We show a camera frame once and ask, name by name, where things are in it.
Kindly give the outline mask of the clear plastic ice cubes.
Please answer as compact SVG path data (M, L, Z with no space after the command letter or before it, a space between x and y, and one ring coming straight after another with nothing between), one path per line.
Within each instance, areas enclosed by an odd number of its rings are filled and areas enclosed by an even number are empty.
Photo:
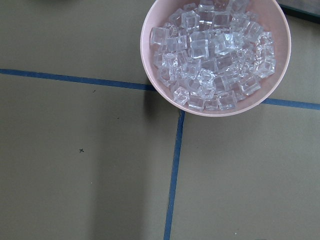
M153 27L150 45L157 79L173 101L196 111L226 111L275 73L272 33L247 0L201 0Z

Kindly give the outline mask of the pink bowl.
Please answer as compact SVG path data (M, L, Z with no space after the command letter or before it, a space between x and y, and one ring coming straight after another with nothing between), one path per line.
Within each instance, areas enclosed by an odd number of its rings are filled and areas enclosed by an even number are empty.
M274 39L275 73L262 80L261 89L240 101L235 109L224 111L197 111L174 102L170 90L157 79L157 68L153 64L153 48L150 44L153 27L163 25L177 9L189 4L188 0L156 0L149 9L141 29L140 55L148 79L155 90L170 104L188 113L203 117L229 117L244 113L266 100L282 81L291 56L291 33L287 19L275 0L252 0L248 10L259 14L258 22L271 31Z

